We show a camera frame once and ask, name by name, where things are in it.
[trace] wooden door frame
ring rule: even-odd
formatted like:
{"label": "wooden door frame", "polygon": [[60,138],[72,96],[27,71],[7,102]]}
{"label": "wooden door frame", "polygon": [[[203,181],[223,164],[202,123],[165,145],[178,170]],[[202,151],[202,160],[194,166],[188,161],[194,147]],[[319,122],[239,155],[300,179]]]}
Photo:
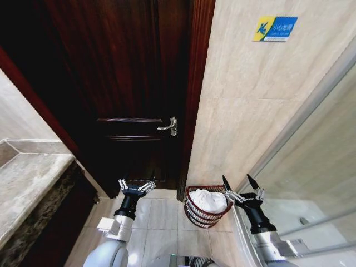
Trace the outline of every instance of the wooden door frame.
{"label": "wooden door frame", "polygon": [[[181,155],[181,173],[177,182],[177,199],[183,200],[185,186],[189,169],[190,155],[193,144],[195,124],[200,101],[201,86],[204,77],[205,62],[209,38],[211,32],[212,17],[214,15],[215,0],[191,0],[191,21],[190,21],[190,49],[189,67],[187,76],[187,94],[185,100],[185,119],[182,126],[183,137],[181,138],[179,154]],[[16,85],[19,91],[37,110],[41,117],[48,123],[57,136],[71,150],[77,159],[94,177],[95,170],[87,164],[85,157],[68,132],[62,127],[41,98],[35,93],[30,83],[22,72],[7,56],[0,46],[0,68],[8,78]],[[107,192],[110,198],[116,197],[113,193]]]}

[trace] door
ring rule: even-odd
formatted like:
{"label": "door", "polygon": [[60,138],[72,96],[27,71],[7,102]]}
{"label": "door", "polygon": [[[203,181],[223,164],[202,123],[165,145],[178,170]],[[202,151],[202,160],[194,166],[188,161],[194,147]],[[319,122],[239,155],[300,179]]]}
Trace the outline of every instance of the door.
{"label": "door", "polygon": [[[176,189],[186,161],[183,133],[194,133],[194,126],[187,129],[185,124],[193,1],[31,0],[6,5],[3,25],[13,24],[2,26],[5,53],[104,190],[114,197],[124,174],[140,184],[153,171],[158,188]],[[191,115],[196,119],[194,108]],[[157,129],[173,117],[175,136]]]}

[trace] floor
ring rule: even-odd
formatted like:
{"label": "floor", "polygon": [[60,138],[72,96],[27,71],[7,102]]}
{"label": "floor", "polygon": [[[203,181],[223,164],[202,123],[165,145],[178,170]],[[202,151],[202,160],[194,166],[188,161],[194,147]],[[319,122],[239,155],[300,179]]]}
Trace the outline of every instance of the floor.
{"label": "floor", "polygon": [[[102,217],[113,216],[122,199],[122,195],[113,200],[101,198],[93,207],[65,266],[82,266],[90,251],[105,240],[96,226]],[[156,189],[138,202],[127,246],[128,265],[146,267],[155,258],[174,253],[210,257],[230,267],[242,266],[242,261],[233,253],[236,243],[232,220],[230,211],[209,230],[196,227],[186,218],[175,190]]]}

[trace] marble countertop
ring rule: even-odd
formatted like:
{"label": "marble countertop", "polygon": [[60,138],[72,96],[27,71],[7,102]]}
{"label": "marble countertop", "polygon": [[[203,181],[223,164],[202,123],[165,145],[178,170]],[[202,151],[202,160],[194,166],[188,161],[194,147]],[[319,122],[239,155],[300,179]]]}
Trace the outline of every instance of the marble countertop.
{"label": "marble countertop", "polygon": [[19,153],[0,168],[0,248],[73,160],[71,154]]}

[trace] red wire basket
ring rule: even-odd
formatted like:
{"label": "red wire basket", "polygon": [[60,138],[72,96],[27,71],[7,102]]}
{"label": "red wire basket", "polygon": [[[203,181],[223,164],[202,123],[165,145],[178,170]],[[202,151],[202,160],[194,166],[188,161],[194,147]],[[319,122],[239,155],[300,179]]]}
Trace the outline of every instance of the red wire basket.
{"label": "red wire basket", "polygon": [[221,213],[210,213],[199,209],[192,199],[190,198],[189,192],[196,191],[197,189],[205,189],[209,192],[220,192],[224,193],[225,188],[222,185],[215,186],[188,186],[185,190],[185,203],[184,212],[187,218],[196,226],[200,228],[210,228],[217,224],[217,222],[227,213],[231,207],[232,202],[228,202],[228,207]]}

